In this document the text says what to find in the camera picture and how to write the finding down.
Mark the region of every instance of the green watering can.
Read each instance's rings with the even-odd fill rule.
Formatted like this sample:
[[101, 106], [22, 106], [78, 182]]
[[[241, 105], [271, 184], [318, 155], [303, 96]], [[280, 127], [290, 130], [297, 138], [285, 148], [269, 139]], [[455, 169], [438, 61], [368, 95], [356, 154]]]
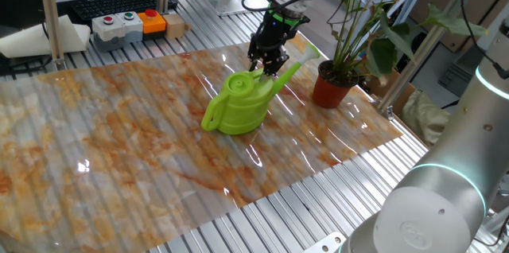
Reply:
[[305, 62], [318, 57], [318, 49], [307, 44], [301, 60], [275, 81], [268, 79], [260, 82], [263, 69], [231, 74], [224, 81], [220, 93], [208, 105], [201, 127], [230, 135], [245, 134], [256, 129], [265, 119], [272, 98]]

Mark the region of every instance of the watering can spout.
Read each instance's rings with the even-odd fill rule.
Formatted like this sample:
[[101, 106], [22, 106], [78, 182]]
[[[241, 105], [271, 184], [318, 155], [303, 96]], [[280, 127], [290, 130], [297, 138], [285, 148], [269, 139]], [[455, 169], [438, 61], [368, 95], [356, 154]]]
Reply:
[[286, 70], [286, 72], [284, 72], [281, 76], [279, 76], [279, 79], [277, 79], [274, 82], [272, 95], [278, 94], [279, 91], [281, 89], [283, 89], [283, 87], [285, 87], [285, 84], [292, 78], [293, 74], [295, 74], [295, 72], [297, 72], [297, 70], [305, 62], [312, 60], [312, 59], [317, 59], [319, 57], [320, 57], [320, 52], [318, 51], [318, 49], [314, 45], [308, 43], [305, 46], [305, 51], [304, 51], [304, 55], [302, 56], [302, 58], [297, 63], [292, 65], [292, 67], [290, 67], [290, 69]]

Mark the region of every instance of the black keyboard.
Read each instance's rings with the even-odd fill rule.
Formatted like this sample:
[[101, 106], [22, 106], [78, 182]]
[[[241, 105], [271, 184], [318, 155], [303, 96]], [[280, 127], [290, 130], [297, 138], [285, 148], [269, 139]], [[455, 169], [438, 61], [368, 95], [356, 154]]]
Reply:
[[[168, 0], [168, 8], [177, 7], [177, 0]], [[127, 11], [142, 13], [145, 10], [155, 10], [157, 0], [79, 0], [72, 8], [84, 21], [108, 14], [118, 14]]]

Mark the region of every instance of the cardboard box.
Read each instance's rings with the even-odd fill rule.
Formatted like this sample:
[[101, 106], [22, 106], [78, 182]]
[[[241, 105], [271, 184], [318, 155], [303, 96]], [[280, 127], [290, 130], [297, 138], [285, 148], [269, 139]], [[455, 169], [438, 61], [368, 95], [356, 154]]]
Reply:
[[185, 22], [178, 14], [166, 14], [163, 16], [166, 20], [166, 38], [181, 38], [185, 32]]
[[[366, 82], [363, 85], [364, 91], [366, 91], [369, 95], [376, 95], [381, 100], [390, 89], [390, 86], [396, 82], [396, 80], [400, 77], [400, 74], [396, 70], [392, 70], [392, 75], [390, 79], [387, 81], [387, 85], [385, 87], [380, 87], [380, 82], [378, 79], [371, 79], [371, 81]], [[392, 105], [392, 110], [396, 115], [400, 115], [403, 111], [403, 107], [405, 106], [410, 95], [414, 93], [415, 87], [412, 84], [408, 84], [403, 90], [402, 94], [396, 99], [396, 102]]]

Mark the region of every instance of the orange button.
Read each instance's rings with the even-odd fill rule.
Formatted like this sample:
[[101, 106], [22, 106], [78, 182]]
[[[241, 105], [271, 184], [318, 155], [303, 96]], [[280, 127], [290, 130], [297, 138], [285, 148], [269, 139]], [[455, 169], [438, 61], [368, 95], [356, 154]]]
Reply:
[[143, 33], [156, 33], [166, 30], [165, 19], [155, 10], [147, 10], [145, 13], [138, 14], [143, 21]]

